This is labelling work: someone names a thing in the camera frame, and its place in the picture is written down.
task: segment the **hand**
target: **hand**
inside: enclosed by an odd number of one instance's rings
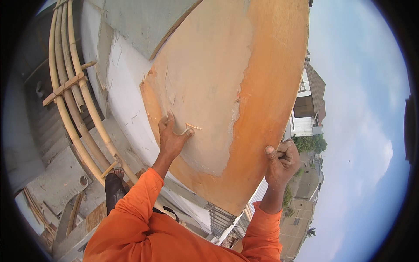
[[[170,160],[174,160],[182,151],[185,142],[194,135],[192,128],[186,129],[181,135],[173,132],[175,117],[169,109],[167,116],[162,117],[158,123],[160,133],[160,154]]]
[[[285,189],[288,181],[300,168],[300,155],[293,140],[281,142],[278,151],[270,145],[267,146],[265,156],[269,160],[266,182],[272,188]]]

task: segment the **orange sleeve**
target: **orange sleeve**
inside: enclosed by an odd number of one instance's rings
[[[102,220],[89,240],[83,261],[138,261],[148,221],[164,181],[149,168],[109,216]]]
[[[282,245],[279,243],[279,221],[282,210],[270,215],[254,202],[255,213],[243,238],[241,254],[249,261],[279,261]]]

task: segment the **sky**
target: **sky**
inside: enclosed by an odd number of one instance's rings
[[[302,261],[367,261],[406,193],[406,65],[386,21],[368,1],[315,0],[310,64],[326,83],[324,183]]]

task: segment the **curved plywood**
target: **curved plywood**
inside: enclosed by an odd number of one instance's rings
[[[177,28],[140,89],[157,142],[162,112],[175,131],[198,126],[169,171],[239,215],[290,117],[308,41],[305,0],[208,1]]]

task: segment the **worker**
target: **worker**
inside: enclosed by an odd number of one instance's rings
[[[160,153],[128,193],[125,194],[118,174],[107,176],[106,202],[111,210],[88,242],[83,261],[279,261],[284,191],[300,167],[293,141],[280,143],[277,150],[272,146],[264,150],[268,162],[265,179],[269,186],[262,201],[253,203],[255,213],[242,240],[243,250],[238,253],[193,234],[153,208],[170,164],[194,135],[193,129],[175,134],[174,123],[169,110],[168,116],[158,123]]]

